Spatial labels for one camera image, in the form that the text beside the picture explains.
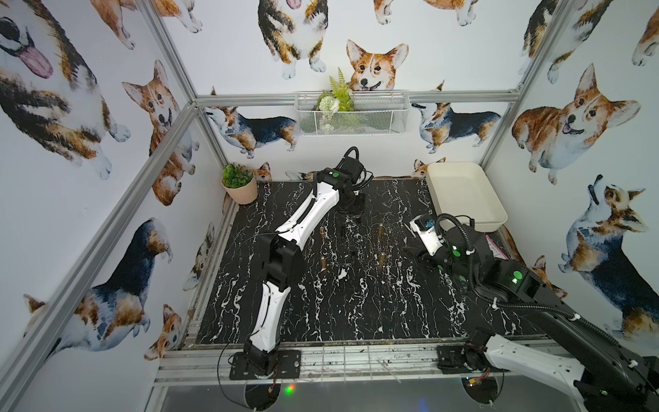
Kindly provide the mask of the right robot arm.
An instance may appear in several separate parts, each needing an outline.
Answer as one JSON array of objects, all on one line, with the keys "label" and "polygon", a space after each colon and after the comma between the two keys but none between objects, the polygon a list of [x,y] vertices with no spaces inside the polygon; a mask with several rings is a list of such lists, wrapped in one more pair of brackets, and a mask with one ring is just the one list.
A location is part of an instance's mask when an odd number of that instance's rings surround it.
[{"label": "right robot arm", "polygon": [[456,278],[494,310],[521,312],[568,357],[535,350],[494,333],[478,331],[463,345],[463,365],[498,369],[533,379],[588,411],[656,411],[658,359],[638,355],[564,304],[539,275],[513,259],[495,257],[475,224],[450,214],[420,215],[410,222],[424,247],[420,262]]}]

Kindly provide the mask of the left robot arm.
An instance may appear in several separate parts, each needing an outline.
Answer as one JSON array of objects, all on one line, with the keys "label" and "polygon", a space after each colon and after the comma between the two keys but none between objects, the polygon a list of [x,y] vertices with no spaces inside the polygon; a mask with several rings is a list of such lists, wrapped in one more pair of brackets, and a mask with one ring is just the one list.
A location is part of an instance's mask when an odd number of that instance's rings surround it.
[{"label": "left robot arm", "polygon": [[338,165],[313,174],[312,190],[288,220],[273,233],[263,233],[255,246],[262,279],[261,302],[253,332],[244,345],[248,365],[269,376],[278,363],[281,315],[291,289],[307,272],[304,248],[316,226],[333,209],[358,215],[364,209],[361,192],[373,174],[360,162],[357,147],[349,148]]}]

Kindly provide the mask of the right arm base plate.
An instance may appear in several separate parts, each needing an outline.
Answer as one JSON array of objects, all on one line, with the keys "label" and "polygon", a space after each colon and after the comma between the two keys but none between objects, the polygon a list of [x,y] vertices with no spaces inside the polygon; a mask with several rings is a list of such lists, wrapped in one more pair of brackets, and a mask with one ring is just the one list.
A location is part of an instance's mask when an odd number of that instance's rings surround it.
[{"label": "right arm base plate", "polygon": [[437,369],[443,374],[502,373],[504,369],[494,367],[485,357],[484,348],[471,343],[439,345],[436,347]]}]

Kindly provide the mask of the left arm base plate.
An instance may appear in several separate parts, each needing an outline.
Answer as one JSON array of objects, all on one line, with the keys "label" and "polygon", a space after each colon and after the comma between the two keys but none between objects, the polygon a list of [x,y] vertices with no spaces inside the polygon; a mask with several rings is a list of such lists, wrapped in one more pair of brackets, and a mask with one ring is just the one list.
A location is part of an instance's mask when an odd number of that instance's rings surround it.
[{"label": "left arm base plate", "polygon": [[229,379],[298,379],[301,357],[300,350],[275,350],[268,354],[240,352],[233,357]]}]

